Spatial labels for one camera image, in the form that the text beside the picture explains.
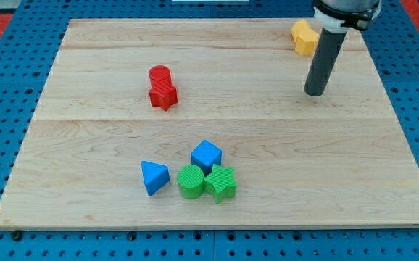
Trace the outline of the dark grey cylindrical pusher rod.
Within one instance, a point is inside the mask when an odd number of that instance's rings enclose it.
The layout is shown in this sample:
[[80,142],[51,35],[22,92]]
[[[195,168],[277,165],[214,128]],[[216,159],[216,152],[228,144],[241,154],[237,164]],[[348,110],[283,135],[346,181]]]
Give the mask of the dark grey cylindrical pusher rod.
[[345,33],[332,33],[326,29],[321,30],[304,85],[304,92],[309,96],[323,95],[345,36]]

